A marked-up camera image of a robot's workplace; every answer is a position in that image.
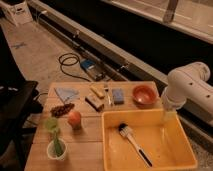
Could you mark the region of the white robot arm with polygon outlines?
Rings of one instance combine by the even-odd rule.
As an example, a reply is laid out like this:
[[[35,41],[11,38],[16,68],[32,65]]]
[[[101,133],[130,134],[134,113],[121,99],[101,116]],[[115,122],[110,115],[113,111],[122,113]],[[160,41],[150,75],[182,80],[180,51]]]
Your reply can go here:
[[[167,75],[168,85],[161,94],[164,109],[177,110],[191,100],[210,114],[208,124],[213,126],[213,86],[207,83],[210,75],[209,67],[203,62],[171,70]]]

